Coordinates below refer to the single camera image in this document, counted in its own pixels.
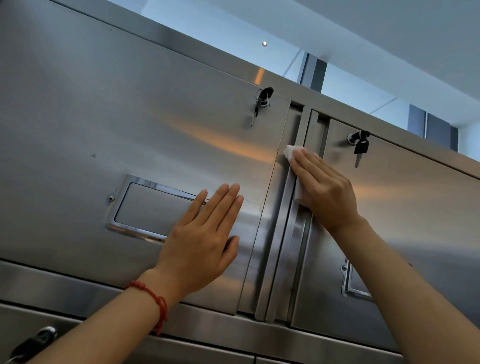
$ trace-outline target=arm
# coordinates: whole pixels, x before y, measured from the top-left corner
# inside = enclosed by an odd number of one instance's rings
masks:
[[[207,197],[202,191],[165,241],[157,266],[140,276],[169,309],[222,275],[237,256],[240,239],[228,236],[243,204],[239,191],[238,184],[222,185],[199,213]],[[120,364],[159,316],[148,293],[129,288],[30,363]]]
[[[316,154],[294,156],[304,200],[360,274],[408,361],[480,363],[480,330],[358,214],[351,182]]]

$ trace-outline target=hand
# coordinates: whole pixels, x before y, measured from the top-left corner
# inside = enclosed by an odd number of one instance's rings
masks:
[[[201,191],[166,239],[157,266],[140,278],[147,286],[152,277],[161,281],[169,306],[221,276],[237,257],[240,238],[228,237],[243,204],[239,191],[238,184],[222,185],[202,210],[207,190]]]
[[[363,221],[349,179],[306,149],[295,150],[293,156],[290,163],[303,184],[303,199],[329,233]]]

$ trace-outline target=forearm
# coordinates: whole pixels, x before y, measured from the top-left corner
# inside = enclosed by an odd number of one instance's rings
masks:
[[[480,362],[480,331],[366,221],[334,231],[332,236],[368,287],[411,363]]]
[[[163,296],[169,308],[180,300],[161,280],[140,281],[156,295]],[[146,292],[130,288],[95,313],[91,318],[60,338],[36,356],[32,364],[120,364],[125,361],[160,317],[160,309]]]

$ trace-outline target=red string bracelet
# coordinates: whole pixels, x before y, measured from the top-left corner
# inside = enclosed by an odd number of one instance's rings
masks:
[[[134,280],[125,289],[128,289],[130,287],[134,287],[134,288],[137,288],[141,291],[147,292],[150,296],[153,297],[156,304],[158,304],[158,306],[160,307],[160,319],[158,321],[158,324],[156,324],[155,327],[154,327],[154,330],[156,330],[157,336],[159,336],[162,332],[163,323],[165,321],[168,321],[167,301],[165,301],[165,298],[157,296],[155,293],[153,293],[152,290],[148,289],[147,286],[145,286],[145,283],[141,283],[139,280]]]

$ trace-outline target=white tissue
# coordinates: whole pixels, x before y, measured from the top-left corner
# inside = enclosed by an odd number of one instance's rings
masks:
[[[293,151],[297,149],[303,149],[302,146],[287,146],[283,151],[283,154],[290,162],[293,159]],[[300,205],[305,205],[303,201],[303,185],[301,184],[300,180],[297,178],[297,182],[295,183],[295,194],[293,196],[293,200]]]

